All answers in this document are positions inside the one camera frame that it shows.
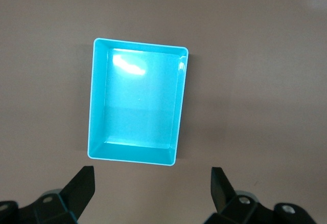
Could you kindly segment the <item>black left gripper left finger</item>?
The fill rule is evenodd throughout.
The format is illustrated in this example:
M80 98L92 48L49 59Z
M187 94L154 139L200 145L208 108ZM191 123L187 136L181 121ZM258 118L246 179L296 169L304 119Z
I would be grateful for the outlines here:
M77 223L94 193L94 167L84 166L63 189L45 192L25 207L1 201L1 223Z

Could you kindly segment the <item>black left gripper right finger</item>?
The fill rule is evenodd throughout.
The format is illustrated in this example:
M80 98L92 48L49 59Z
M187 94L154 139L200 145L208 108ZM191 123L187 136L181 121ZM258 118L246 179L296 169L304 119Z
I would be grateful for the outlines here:
M314 223L302 207L278 203L272 210L234 190L221 167L211 169L211 196L216 208L205 223Z

